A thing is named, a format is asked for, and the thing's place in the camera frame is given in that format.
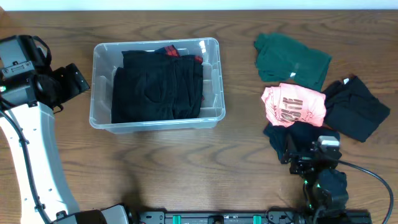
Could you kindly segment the clear plastic storage bin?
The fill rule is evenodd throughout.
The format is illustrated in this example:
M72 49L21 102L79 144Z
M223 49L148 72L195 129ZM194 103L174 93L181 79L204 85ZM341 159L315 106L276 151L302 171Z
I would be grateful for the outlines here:
M204 100L198 118L113 124L111 122L113 79L117 68L123 66L122 52L125 50L153 52L168 45L174 45L180 55L199 55L203 58ZM114 134L164 129L214 128L226 114L220 56L219 42L212 37L98 44L93 51L89 118L91 126Z

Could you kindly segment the black sweater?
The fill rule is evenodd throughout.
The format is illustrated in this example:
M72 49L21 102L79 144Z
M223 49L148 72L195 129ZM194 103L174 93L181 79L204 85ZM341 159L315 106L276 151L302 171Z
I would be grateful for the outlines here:
M325 124L359 142L366 142L390 115L391 109L354 75L333 82L323 94L326 96Z

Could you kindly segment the black pants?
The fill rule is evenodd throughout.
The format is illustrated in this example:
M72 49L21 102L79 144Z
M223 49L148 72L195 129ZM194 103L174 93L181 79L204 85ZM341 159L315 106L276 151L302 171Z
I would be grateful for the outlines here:
M160 52L123 51L113 81L112 123L198 118L203 59Z

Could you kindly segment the dark green garment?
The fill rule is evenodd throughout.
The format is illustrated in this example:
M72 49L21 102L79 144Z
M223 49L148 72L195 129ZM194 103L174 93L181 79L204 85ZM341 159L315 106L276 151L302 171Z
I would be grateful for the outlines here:
M254 42L256 68L264 82L293 80L320 91L328 73L331 55L312 49L284 34L259 34Z

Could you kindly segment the red navy plaid shirt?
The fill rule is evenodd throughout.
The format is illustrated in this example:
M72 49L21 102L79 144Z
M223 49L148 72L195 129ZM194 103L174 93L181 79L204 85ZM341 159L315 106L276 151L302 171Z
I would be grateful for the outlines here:
M203 58L199 55L180 55L179 51L174 45L168 45L154 51L157 54L164 54L170 57L182 57L192 59L200 64L203 63Z

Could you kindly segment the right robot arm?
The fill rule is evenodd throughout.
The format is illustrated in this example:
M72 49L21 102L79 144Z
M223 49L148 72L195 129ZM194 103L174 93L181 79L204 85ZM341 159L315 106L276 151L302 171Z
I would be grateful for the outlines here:
M290 173L301 176L307 210L319 217L345 209L349 199L346 174L336 170L341 157L340 141L334 136L319 136L309 146L299 145L286 137L282 164Z

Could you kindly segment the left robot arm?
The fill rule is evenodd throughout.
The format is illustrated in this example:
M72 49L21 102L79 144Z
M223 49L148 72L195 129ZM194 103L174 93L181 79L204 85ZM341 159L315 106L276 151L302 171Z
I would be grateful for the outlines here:
M1 40L1 129L21 195L21 223L131 223L122 205L81 211L63 173L55 139L55 108L89 90L76 65L52 70L37 36Z

